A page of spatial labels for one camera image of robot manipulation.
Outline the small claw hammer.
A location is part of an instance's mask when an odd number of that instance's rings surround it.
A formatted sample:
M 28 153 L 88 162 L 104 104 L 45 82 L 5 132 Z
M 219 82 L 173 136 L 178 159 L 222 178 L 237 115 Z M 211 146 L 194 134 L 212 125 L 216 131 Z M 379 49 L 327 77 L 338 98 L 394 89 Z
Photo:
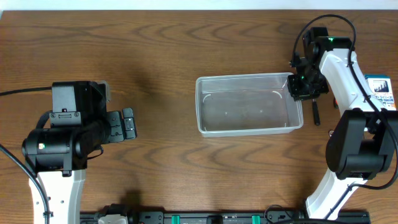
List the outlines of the small claw hammer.
M 320 125 L 320 115 L 316 99 L 312 100 L 313 121 L 316 126 Z

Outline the clear plastic storage container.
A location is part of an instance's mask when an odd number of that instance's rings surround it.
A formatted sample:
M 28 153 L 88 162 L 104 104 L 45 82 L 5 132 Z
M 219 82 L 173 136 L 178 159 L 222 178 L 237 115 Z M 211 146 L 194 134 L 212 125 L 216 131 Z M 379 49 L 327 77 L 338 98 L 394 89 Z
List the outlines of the clear plastic storage container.
M 204 138 L 288 134 L 303 126 L 289 73 L 200 77 L 195 85 L 198 130 Z

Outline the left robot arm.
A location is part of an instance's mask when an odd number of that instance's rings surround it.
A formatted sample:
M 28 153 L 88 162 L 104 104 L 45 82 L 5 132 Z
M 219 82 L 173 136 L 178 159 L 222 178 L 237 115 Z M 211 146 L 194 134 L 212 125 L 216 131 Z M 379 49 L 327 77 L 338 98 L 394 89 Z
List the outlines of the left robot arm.
M 108 111 L 106 82 L 55 82 L 52 110 L 22 143 L 34 223 L 79 223 L 88 160 L 103 145 L 135 139 L 132 108 Z

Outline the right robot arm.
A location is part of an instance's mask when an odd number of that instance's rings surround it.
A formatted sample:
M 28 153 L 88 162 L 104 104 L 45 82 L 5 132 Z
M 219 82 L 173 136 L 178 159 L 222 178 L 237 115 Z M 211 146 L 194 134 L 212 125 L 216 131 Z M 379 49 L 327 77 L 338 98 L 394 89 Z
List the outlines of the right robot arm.
M 367 181 L 385 172 L 397 150 L 397 112 L 370 89 L 357 61 L 354 41 L 330 36 L 325 27 L 301 31 L 304 56 L 295 52 L 288 89 L 295 101 L 332 91 L 341 118 L 326 145 L 328 169 L 305 201 L 307 217 L 336 220 L 344 203 Z

